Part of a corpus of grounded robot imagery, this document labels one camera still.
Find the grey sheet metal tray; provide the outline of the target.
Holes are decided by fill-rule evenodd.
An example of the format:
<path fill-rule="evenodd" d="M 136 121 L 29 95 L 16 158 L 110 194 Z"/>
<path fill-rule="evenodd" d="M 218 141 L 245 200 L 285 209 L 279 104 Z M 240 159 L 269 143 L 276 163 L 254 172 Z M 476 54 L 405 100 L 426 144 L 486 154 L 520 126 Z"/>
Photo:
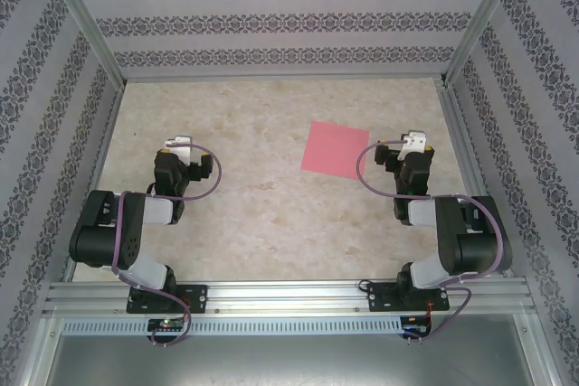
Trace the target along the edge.
<path fill-rule="evenodd" d="M 465 315 L 424 344 L 396 335 L 64 336 L 47 386 L 535 386 L 514 321 Z"/>

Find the aluminium mounting rail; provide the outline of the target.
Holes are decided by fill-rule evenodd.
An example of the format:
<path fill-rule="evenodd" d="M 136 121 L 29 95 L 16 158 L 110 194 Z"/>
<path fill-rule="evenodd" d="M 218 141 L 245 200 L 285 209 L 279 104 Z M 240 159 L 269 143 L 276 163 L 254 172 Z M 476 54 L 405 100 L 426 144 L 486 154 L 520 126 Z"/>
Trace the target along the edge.
<path fill-rule="evenodd" d="M 368 299 L 354 280 L 207 282 L 207 316 L 296 317 L 368 315 Z M 464 284 L 472 297 L 463 313 L 534 314 L 536 304 L 523 278 L 484 278 Z M 126 317 L 129 287 L 120 282 L 54 283 L 44 318 Z"/>

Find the aluminium back frame bar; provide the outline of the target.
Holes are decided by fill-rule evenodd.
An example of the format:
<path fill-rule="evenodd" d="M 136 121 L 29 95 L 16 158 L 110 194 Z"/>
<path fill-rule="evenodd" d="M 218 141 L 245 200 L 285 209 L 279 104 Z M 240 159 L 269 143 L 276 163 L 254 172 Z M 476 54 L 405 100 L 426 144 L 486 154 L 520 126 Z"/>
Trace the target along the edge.
<path fill-rule="evenodd" d="M 127 84 L 137 83 L 192 83 L 192 82 L 235 82 L 235 81 L 293 81 L 293 80 L 421 80 L 433 79 L 444 82 L 443 75 L 426 73 L 385 73 L 385 74 L 259 74 L 259 75 L 211 75 L 143 77 L 127 79 Z"/>

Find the aluminium frame leg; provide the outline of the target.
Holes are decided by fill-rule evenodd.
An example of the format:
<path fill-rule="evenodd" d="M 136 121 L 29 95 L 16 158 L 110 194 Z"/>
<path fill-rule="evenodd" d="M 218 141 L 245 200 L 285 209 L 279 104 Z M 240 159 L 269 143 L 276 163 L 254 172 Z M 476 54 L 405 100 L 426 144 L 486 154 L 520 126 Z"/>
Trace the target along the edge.
<path fill-rule="evenodd" d="M 514 319 L 534 386 L 563 386 L 538 315 L 521 314 Z"/>
<path fill-rule="evenodd" d="M 17 386 L 47 386 L 62 327 L 60 318 L 40 319 Z"/>

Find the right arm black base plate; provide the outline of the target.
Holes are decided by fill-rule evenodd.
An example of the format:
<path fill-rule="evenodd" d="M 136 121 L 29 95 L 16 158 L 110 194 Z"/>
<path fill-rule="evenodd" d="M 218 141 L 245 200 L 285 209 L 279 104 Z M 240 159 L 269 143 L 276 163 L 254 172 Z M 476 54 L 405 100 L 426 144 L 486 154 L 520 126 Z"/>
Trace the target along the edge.
<path fill-rule="evenodd" d="M 367 285 L 368 306 L 371 312 L 446 312 L 449 300 L 440 289 L 419 289 L 404 287 L 395 282 L 371 282 Z"/>

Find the aluminium side rail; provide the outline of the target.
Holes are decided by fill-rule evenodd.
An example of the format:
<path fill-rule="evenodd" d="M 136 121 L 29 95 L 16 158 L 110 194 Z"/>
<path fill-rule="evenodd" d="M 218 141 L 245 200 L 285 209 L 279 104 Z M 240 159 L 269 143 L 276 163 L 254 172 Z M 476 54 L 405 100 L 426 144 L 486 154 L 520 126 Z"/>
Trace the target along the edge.
<path fill-rule="evenodd" d="M 452 88 L 446 86 L 442 79 L 435 78 L 434 85 L 466 190 L 465 194 L 474 198 L 487 196 L 489 192 L 479 169 L 475 150 L 470 142 L 456 96 Z"/>
<path fill-rule="evenodd" d="M 119 90 L 115 91 L 115 93 L 113 94 L 113 100 L 109 104 L 108 111 L 106 112 L 106 118 L 104 119 L 105 123 L 103 124 L 102 128 L 99 128 L 98 130 L 99 133 L 99 135 L 97 136 L 98 147 L 94 150 L 95 152 L 93 153 L 92 156 L 94 158 L 92 158 L 90 167 L 89 173 L 90 179 L 84 188 L 84 191 L 81 196 L 81 202 L 77 207 L 78 210 L 76 210 L 77 211 L 76 214 L 74 215 L 75 219 L 72 224 L 72 231 L 74 231 L 76 227 L 78 219 L 80 218 L 82 210 L 84 208 L 84 205 L 90 195 L 90 192 L 92 190 L 96 190 L 99 187 L 100 178 L 102 176 L 103 168 L 106 161 L 106 156 L 109 151 L 110 141 L 112 139 L 112 133 L 114 131 L 115 123 L 118 117 L 120 103 L 122 101 L 125 90 L 126 90 L 126 83 L 121 85 Z M 62 275 L 59 279 L 62 282 L 72 282 L 75 275 L 75 270 L 77 268 L 76 262 L 74 262 L 74 260 L 71 259 L 69 253 L 71 235 L 72 232 L 69 235 L 69 238 L 66 241 L 65 245 L 66 257 L 62 269 Z"/>

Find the aluminium frame post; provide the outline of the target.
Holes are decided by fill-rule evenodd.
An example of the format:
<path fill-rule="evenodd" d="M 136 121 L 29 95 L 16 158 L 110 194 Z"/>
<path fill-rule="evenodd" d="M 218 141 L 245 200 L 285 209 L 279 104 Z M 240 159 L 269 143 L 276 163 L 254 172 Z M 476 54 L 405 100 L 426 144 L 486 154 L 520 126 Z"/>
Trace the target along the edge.
<path fill-rule="evenodd" d="M 85 0 L 64 0 L 100 64 L 117 88 L 126 85 L 126 78 Z"/>
<path fill-rule="evenodd" d="M 481 0 L 471 17 L 465 33 L 451 56 L 446 71 L 442 74 L 443 84 L 448 88 L 458 77 L 463 65 L 474 50 L 479 37 L 498 7 L 500 0 Z"/>

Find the pink paper sheet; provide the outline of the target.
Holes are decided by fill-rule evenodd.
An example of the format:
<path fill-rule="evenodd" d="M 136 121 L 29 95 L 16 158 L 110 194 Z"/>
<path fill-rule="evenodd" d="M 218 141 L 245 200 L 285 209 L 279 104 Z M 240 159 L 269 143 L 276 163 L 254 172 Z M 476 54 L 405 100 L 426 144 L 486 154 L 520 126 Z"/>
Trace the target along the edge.
<path fill-rule="evenodd" d="M 313 121 L 301 169 L 357 181 L 356 162 L 369 137 L 368 130 Z"/>

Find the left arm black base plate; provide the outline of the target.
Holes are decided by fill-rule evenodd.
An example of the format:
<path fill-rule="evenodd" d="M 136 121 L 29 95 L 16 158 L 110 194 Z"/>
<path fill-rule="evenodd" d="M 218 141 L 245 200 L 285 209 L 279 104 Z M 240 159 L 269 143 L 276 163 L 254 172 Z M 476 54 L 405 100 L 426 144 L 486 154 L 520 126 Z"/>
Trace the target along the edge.
<path fill-rule="evenodd" d="M 205 285 L 177 285 L 174 297 L 185 303 L 192 314 L 204 314 L 208 298 Z M 183 314 L 176 301 L 143 290 L 131 288 L 126 305 L 128 314 Z"/>

